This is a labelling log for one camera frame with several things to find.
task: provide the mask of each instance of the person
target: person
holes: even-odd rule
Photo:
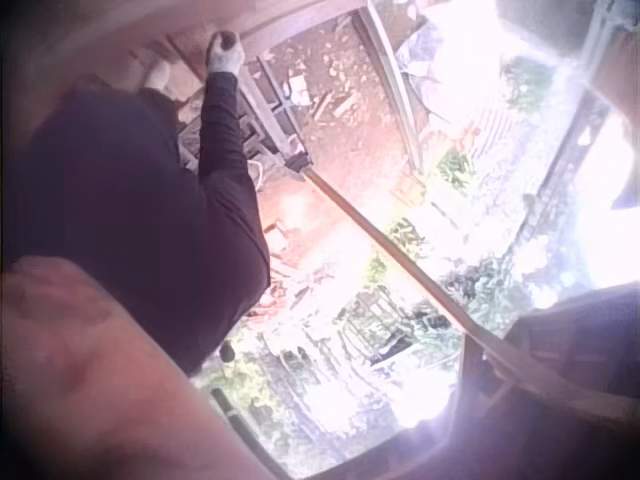
[[[76,263],[186,374],[269,285],[237,114],[244,51],[226,35],[208,54],[197,175],[179,163],[162,64],[137,95],[73,94],[5,171],[3,271],[29,255]]]
[[[2,281],[6,478],[273,480],[94,279],[23,257]]]

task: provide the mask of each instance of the black long-sleeve shirt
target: black long-sleeve shirt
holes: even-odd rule
[[[5,168],[3,269],[25,255],[74,261],[196,371],[269,283],[236,95],[232,74],[208,78],[196,177],[141,98],[76,94]]]

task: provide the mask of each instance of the white glove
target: white glove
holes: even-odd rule
[[[232,35],[235,36],[233,47],[224,50],[222,48],[222,34],[220,32],[214,34],[209,48],[209,63],[207,65],[209,73],[229,72],[236,77],[238,76],[240,67],[244,64],[245,54],[238,35],[236,33],[232,33]]]

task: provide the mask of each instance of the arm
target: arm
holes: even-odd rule
[[[219,170],[248,174],[237,98],[238,72],[244,62],[244,50],[235,34],[225,35],[234,35],[233,46],[223,49],[223,36],[217,34],[209,52],[200,129],[201,181]]]
[[[3,276],[6,427],[55,478],[273,477],[162,350],[71,262]]]

